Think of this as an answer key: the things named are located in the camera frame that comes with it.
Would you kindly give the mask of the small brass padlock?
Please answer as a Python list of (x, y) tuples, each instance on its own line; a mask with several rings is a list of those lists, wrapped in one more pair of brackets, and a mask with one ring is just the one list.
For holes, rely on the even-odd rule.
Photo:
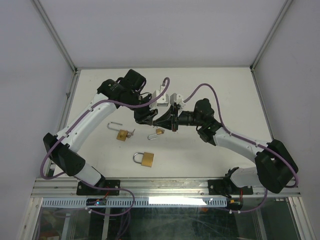
[(165, 130), (164, 130), (163, 128), (157, 128), (157, 129), (155, 130), (155, 133), (147, 136), (147, 139), (150, 140), (150, 141), (151, 141), (151, 140), (155, 140), (155, 139), (158, 138), (159, 135), (162, 135), (162, 134), (164, 134), (164, 133), (165, 133)]

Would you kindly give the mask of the silver key set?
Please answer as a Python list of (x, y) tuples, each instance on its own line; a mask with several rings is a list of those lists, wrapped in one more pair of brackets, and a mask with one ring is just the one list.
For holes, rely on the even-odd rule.
[(134, 132), (135, 132), (135, 129), (133, 130), (133, 131), (129, 131), (128, 133), (127, 133), (127, 138), (129, 139), (130, 137), (132, 137), (133, 135), (134, 135)]

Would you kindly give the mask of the large brass padlock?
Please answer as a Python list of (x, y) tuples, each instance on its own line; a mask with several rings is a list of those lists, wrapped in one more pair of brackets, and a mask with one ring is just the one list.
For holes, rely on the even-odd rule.
[(116, 139), (119, 140), (119, 141), (123, 141), (124, 142), (127, 139), (127, 136), (128, 136), (129, 132), (127, 130), (115, 128), (115, 127), (113, 127), (113, 125), (122, 126), (123, 124), (122, 123), (117, 123), (117, 122), (109, 122), (107, 124), (107, 128), (109, 130), (117, 132)]
[(132, 159), (135, 163), (140, 164), (141, 166), (151, 168), (154, 161), (154, 154), (149, 152), (136, 152)]

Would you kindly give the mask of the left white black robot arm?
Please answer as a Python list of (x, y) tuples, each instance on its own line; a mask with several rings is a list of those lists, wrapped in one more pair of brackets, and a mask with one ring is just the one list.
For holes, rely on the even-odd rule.
[(47, 133), (44, 136), (46, 155), (40, 166), (41, 177), (49, 179), (44, 174), (44, 165), (51, 160), (62, 170), (62, 174), (85, 183), (93, 194), (102, 193), (106, 187), (105, 177), (78, 155), (78, 151), (96, 127), (121, 106), (133, 111), (137, 123), (151, 125), (157, 114), (158, 100), (165, 95), (170, 79), (165, 78), (158, 90), (142, 98), (141, 91), (146, 83), (146, 78), (133, 69), (117, 80), (103, 81), (75, 120), (56, 134)]

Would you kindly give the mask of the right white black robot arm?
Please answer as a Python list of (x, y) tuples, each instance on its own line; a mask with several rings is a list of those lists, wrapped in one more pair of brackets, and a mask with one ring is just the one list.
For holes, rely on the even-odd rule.
[(184, 111), (174, 103), (164, 115), (153, 121), (153, 125), (173, 132), (180, 126), (195, 126), (205, 143), (231, 150), (252, 161), (254, 167), (236, 166), (225, 174), (223, 187), (230, 194), (246, 186), (263, 186), (275, 194), (290, 187), (289, 182), (299, 168), (281, 141), (246, 138), (226, 130), (214, 115), (210, 101), (204, 98), (196, 102), (193, 111)]

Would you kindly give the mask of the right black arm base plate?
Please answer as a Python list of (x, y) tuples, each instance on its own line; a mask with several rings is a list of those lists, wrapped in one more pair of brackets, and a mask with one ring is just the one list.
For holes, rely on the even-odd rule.
[(209, 195), (222, 195), (225, 197), (231, 195), (253, 195), (253, 189), (250, 187), (237, 187), (230, 180), (225, 179), (209, 179), (207, 181)]

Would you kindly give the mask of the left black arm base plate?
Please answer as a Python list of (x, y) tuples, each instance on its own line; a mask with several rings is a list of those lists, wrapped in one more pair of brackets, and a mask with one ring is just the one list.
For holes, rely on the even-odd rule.
[(77, 185), (77, 196), (118, 196), (120, 194), (121, 181), (119, 179), (105, 179), (97, 186), (91, 186), (80, 181)]

